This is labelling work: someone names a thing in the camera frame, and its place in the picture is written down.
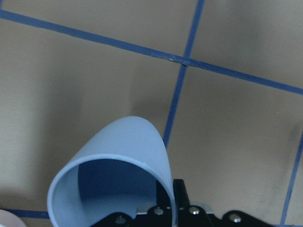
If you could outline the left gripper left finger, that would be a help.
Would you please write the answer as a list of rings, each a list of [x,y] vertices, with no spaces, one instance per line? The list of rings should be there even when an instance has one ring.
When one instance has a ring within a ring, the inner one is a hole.
[[[159,181],[156,181],[155,219],[160,227],[173,226],[172,205],[167,192]]]

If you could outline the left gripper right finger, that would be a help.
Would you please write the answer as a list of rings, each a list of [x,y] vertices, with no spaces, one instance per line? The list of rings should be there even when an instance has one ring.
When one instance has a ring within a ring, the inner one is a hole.
[[[187,189],[183,179],[173,180],[173,190],[175,196],[175,203],[178,210],[184,210],[190,206]]]

